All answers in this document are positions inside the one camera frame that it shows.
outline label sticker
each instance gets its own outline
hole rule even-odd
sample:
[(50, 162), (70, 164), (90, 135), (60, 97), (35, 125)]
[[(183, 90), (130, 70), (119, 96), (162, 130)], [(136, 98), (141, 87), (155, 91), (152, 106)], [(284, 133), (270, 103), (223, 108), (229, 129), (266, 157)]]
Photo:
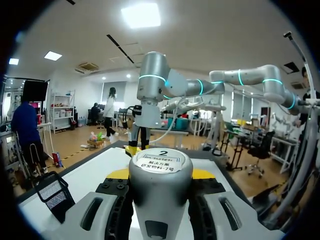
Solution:
[(154, 160), (177, 162), (177, 163), (180, 162), (180, 157), (174, 157), (174, 156), (162, 156), (162, 155), (145, 154), (143, 157), (145, 159), (154, 159)]
[(136, 165), (146, 171), (154, 173), (176, 173), (182, 169), (182, 164), (176, 161), (166, 161), (141, 157)]

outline square ceiling light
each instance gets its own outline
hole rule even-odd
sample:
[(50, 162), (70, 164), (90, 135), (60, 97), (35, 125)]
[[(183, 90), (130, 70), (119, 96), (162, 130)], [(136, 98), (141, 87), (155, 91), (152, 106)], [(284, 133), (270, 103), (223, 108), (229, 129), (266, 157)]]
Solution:
[(121, 9), (124, 20), (132, 29), (157, 27), (161, 25), (158, 5), (140, 3)]
[(49, 51), (45, 56), (44, 58), (45, 59), (50, 59), (50, 60), (53, 60), (53, 61), (57, 61), (59, 58), (61, 58), (62, 55), (61, 54), (58, 54), (58, 53), (55, 53), (53, 51)]
[(18, 65), (19, 59), (18, 58), (10, 58), (9, 64), (10, 65)]

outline television screen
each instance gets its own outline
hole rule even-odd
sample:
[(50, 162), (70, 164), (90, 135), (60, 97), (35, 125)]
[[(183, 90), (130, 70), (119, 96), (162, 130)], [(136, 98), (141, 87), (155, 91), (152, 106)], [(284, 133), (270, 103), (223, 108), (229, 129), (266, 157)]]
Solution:
[(28, 102), (45, 101), (47, 87), (47, 82), (27, 80), (24, 83), (22, 98)]

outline black wire basket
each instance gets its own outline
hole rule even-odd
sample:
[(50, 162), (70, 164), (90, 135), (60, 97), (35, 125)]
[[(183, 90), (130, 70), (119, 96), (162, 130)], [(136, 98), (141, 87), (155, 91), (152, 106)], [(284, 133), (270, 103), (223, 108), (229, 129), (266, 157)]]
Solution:
[(67, 182), (55, 171), (52, 171), (37, 178), (34, 188), (40, 200), (47, 205), (56, 219), (63, 223), (67, 210), (75, 205)]

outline woman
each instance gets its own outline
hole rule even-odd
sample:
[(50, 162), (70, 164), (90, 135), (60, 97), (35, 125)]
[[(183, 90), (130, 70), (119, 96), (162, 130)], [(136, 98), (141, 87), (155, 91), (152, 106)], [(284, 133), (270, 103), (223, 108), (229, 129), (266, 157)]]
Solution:
[(116, 101), (116, 89), (114, 87), (110, 87), (109, 97), (108, 97), (108, 100), (106, 101), (106, 105), (104, 107), (104, 112), (103, 112), (104, 127), (106, 128), (107, 137), (110, 137), (111, 135), (112, 136), (119, 135), (117, 132), (115, 132), (111, 128), (112, 118), (114, 117), (114, 114), (115, 114), (115, 107), (114, 107), (115, 101)]

